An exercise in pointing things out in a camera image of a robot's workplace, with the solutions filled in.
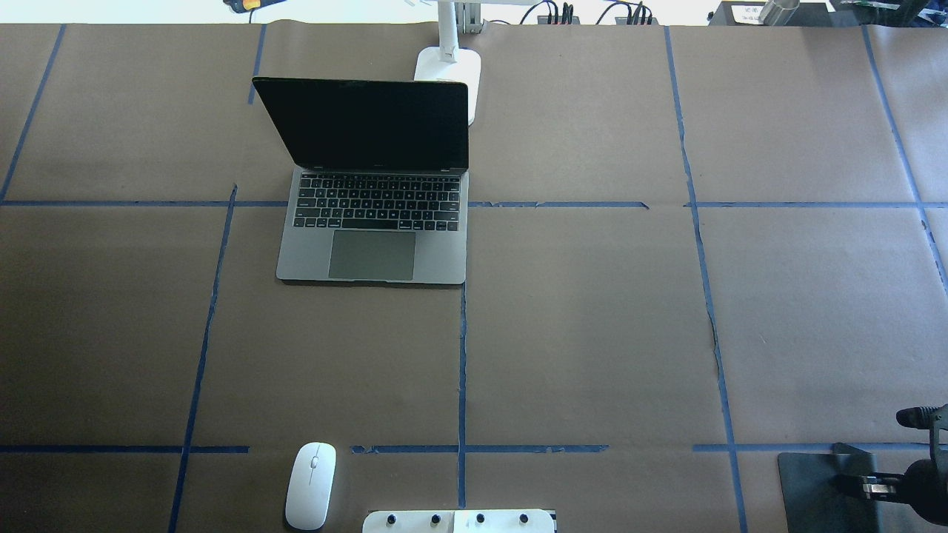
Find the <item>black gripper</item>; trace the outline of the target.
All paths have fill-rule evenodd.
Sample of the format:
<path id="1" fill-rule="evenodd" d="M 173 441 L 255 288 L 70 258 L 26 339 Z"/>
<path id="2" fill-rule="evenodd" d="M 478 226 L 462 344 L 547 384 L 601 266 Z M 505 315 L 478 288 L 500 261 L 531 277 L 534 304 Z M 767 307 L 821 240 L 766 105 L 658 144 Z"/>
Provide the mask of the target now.
<path id="1" fill-rule="evenodd" d="M 903 475 L 837 475 L 839 488 L 860 488 L 863 499 L 907 503 L 929 523 L 947 523 L 946 467 L 918 460 Z"/>

